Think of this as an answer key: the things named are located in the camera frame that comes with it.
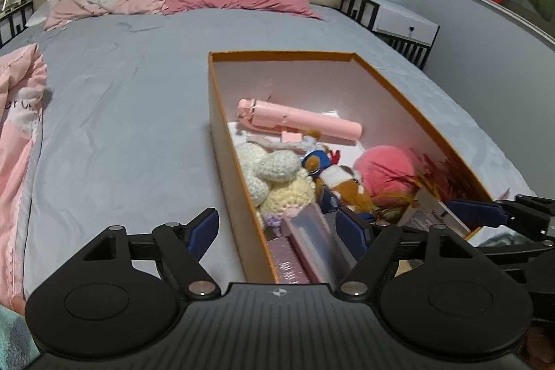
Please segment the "pink glasses case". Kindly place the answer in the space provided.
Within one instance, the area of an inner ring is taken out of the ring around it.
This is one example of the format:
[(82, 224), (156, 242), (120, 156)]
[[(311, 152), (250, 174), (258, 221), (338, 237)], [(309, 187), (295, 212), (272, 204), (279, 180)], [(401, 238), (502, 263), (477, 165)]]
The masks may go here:
[(336, 287), (354, 266), (354, 258), (339, 243), (327, 217), (315, 204), (307, 205), (292, 219), (284, 219), (281, 232), (313, 283)]

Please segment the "white labelled packet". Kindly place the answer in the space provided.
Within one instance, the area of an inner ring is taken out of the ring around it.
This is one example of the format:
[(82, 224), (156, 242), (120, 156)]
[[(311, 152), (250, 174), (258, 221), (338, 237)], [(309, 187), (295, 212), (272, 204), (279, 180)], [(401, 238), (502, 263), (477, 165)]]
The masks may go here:
[(432, 226), (443, 225), (462, 238), (471, 233), (469, 227), (426, 188), (417, 191), (398, 225), (425, 232), (428, 232)]

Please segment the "red feather toy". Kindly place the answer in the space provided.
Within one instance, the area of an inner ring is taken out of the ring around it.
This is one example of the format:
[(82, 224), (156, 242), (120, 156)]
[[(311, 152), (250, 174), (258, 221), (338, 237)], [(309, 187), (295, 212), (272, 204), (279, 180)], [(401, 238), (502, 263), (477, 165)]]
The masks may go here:
[(426, 188), (436, 199), (448, 203), (452, 200), (472, 200), (478, 197), (478, 191), (471, 180), (460, 175), (459, 165), (452, 161), (436, 162), (427, 154), (416, 154), (417, 164), (413, 164), (416, 174), (411, 178), (412, 191), (407, 195), (401, 193), (384, 193), (372, 196), (375, 210), (382, 218), (399, 218), (408, 208), (417, 191)]

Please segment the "pink round plush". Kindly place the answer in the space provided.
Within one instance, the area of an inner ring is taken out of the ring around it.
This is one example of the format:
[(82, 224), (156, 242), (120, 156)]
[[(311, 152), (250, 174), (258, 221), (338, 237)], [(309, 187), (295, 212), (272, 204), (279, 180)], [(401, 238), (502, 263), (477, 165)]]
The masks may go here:
[(412, 191), (411, 178), (416, 174), (407, 153), (396, 146), (366, 149), (355, 161), (354, 169), (360, 173), (365, 190), (372, 196), (407, 195)]

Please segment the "purple starry small box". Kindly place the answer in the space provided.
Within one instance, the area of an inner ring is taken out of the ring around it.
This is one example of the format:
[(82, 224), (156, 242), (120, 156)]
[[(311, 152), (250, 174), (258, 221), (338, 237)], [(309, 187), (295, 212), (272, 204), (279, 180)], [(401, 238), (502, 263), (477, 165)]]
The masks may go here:
[(296, 252), (285, 236), (269, 240), (267, 246), (276, 265), (281, 284), (305, 285), (309, 283), (309, 278)]

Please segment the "sailor dog plush toy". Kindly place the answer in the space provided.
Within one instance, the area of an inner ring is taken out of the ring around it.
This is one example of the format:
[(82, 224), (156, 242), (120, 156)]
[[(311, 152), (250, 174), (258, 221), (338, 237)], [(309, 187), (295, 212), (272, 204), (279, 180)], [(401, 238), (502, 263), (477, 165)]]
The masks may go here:
[(349, 207), (354, 213), (372, 213), (374, 205), (362, 185), (360, 173), (349, 166), (340, 165), (341, 153), (332, 151), (320, 139), (318, 130), (308, 130), (303, 134), (303, 141), (310, 148), (301, 162), (315, 182), (317, 195), (328, 189), (342, 206)]

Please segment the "cream crochet bunny doll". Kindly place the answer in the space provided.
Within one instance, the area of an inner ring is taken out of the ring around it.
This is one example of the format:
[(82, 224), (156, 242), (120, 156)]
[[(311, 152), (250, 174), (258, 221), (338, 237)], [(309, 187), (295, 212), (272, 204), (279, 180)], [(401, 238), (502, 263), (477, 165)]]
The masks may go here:
[(278, 228), (315, 202), (315, 183), (302, 159), (318, 148), (309, 135), (299, 142), (250, 136), (235, 146), (247, 192), (264, 227)]

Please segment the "pink selfie stick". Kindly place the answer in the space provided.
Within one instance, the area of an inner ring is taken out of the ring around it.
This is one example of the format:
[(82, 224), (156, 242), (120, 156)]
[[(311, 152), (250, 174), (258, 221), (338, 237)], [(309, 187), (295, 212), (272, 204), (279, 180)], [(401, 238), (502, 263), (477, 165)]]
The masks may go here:
[(236, 117), (244, 127), (267, 133), (318, 130), (327, 137), (355, 142), (363, 132), (358, 122), (254, 98), (240, 99)]

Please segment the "grey bed sheet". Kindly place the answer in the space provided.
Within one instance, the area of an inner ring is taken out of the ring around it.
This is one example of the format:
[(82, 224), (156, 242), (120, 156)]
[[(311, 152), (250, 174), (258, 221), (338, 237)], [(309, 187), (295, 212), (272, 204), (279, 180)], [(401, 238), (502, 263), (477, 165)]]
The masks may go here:
[(356, 53), (425, 115), (491, 195), (530, 192), (461, 106), (334, 9), (320, 8), (317, 19), (244, 10), (108, 15), (49, 32), (31, 27), (6, 51), (33, 43), (47, 87), (41, 148), (26, 182), (25, 294), (111, 224), (145, 233), (225, 207), (209, 130), (211, 52)]

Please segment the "orange cardboard storage box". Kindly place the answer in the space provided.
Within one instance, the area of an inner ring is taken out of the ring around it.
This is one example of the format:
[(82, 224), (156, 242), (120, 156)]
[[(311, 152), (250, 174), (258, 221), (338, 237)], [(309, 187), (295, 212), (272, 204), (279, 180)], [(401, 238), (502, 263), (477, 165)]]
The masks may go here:
[(490, 201), (441, 133), (354, 53), (208, 57), (210, 127), (247, 281), (337, 285), (338, 207), (404, 223), (416, 207)]

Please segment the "white right nightstand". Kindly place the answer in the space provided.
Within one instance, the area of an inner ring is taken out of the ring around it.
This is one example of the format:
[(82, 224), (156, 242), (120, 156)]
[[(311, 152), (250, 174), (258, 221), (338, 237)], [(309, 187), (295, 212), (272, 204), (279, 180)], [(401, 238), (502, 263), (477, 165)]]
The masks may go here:
[(387, 0), (341, 0), (339, 10), (423, 70), (440, 26)]

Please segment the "teal striped fleece garment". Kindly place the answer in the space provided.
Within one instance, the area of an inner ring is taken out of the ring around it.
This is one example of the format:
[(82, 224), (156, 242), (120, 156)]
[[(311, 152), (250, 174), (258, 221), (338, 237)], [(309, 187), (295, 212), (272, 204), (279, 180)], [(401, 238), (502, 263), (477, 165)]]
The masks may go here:
[(2, 306), (0, 321), (1, 368), (24, 369), (37, 357), (24, 317)]

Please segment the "pink quilt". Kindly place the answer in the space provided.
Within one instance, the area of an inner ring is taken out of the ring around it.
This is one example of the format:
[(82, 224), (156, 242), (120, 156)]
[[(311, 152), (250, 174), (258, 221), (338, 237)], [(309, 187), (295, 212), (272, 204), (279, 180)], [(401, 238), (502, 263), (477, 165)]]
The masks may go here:
[(31, 178), (41, 153), (47, 65), (32, 43), (1, 57), (1, 305), (24, 309)]

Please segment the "light pink pillow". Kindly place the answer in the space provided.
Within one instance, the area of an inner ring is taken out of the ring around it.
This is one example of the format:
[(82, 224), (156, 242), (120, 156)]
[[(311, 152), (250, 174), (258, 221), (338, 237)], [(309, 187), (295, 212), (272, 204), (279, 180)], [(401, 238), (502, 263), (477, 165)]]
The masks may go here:
[(165, 0), (60, 0), (51, 8), (44, 30), (54, 30), (90, 17), (158, 14), (164, 9)]

